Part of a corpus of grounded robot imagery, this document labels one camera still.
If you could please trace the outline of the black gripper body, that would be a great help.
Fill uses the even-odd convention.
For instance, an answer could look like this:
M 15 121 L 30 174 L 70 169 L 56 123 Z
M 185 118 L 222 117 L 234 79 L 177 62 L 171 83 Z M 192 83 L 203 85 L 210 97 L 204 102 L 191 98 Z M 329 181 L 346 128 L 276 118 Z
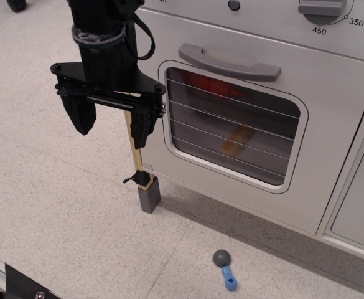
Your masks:
M 81 62 L 55 63 L 51 72 L 57 77 L 57 94 L 87 97 L 91 103 L 126 111 L 150 108 L 160 118 L 164 114 L 163 84 L 138 68 L 138 61 L 150 58 L 154 49 L 138 56 L 133 24 L 120 24 L 109 32 L 71 29 L 79 47 Z

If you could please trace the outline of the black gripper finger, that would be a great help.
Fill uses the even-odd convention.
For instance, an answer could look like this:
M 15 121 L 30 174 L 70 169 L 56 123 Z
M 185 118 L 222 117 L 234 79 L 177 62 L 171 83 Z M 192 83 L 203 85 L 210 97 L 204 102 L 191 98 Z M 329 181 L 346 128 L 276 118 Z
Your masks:
M 61 93 L 60 98 L 75 129 L 87 135 L 96 121 L 96 107 L 85 96 Z
M 137 108 L 131 112 L 130 127 L 135 149 L 146 146 L 147 137 L 154 131 L 156 120 L 156 114 L 150 108 Z

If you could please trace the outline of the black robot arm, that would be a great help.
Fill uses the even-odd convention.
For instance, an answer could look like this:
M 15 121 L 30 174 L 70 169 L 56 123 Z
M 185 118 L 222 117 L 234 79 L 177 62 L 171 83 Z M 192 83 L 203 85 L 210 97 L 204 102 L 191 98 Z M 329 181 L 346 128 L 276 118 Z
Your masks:
M 149 59 L 152 45 L 138 55 L 135 27 L 150 38 L 148 26 L 136 15 L 144 1 L 70 1 L 72 37 L 81 62 L 56 63 L 51 72 L 63 106 L 78 132 L 86 135 L 96 120 L 97 104 L 129 111 L 134 147 L 145 147 L 155 122 L 164 115 L 163 84 L 143 74 L 138 61 Z

